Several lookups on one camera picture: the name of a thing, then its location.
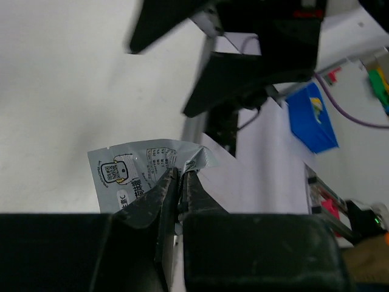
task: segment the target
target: plastic packaging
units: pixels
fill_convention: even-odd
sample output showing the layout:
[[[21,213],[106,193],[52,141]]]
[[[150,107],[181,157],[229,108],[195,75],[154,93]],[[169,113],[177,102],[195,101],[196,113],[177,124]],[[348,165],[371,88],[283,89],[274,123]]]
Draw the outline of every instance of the plastic packaging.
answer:
[[[101,213],[115,213],[149,191],[167,168],[180,175],[216,166],[204,146],[176,140],[131,142],[88,152]]]
[[[312,99],[319,99],[322,110],[317,112]],[[291,131],[314,153],[338,147],[331,121],[323,102],[322,95],[315,83],[287,97]]]

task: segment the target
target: blue bin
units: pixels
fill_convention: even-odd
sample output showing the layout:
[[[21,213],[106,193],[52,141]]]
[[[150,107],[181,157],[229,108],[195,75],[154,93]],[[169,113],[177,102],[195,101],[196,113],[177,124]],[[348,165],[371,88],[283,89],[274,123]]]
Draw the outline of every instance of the blue bin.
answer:
[[[311,98],[319,98],[323,110],[315,117]],[[334,130],[325,108],[323,97],[315,83],[310,83],[303,89],[289,95],[286,99],[289,104],[289,120],[292,133],[296,135],[314,153],[320,153],[338,147]]]

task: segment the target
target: purple cable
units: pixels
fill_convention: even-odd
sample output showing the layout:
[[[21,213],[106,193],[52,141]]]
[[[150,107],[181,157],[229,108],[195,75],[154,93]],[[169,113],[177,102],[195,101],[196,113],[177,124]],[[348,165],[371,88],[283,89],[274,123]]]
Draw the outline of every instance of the purple cable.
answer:
[[[329,92],[325,82],[323,81],[322,77],[320,75],[318,75],[318,73],[314,73],[314,77],[317,79],[317,81],[320,83],[320,86],[323,88],[324,92],[326,93],[329,101],[332,103],[332,105],[334,106],[334,108],[343,116],[345,117],[346,119],[349,119],[350,121],[354,122],[354,123],[357,123],[361,126],[365,126],[365,127],[368,127],[368,128],[374,128],[374,129],[381,129],[381,130],[389,130],[389,125],[376,125],[374,123],[368,123],[368,122],[364,122],[362,120],[359,120],[357,119],[356,117],[353,117],[351,115],[349,115],[348,113],[346,113],[346,111],[340,107],[340,105],[335,101],[334,97],[332,96],[332,94]]]

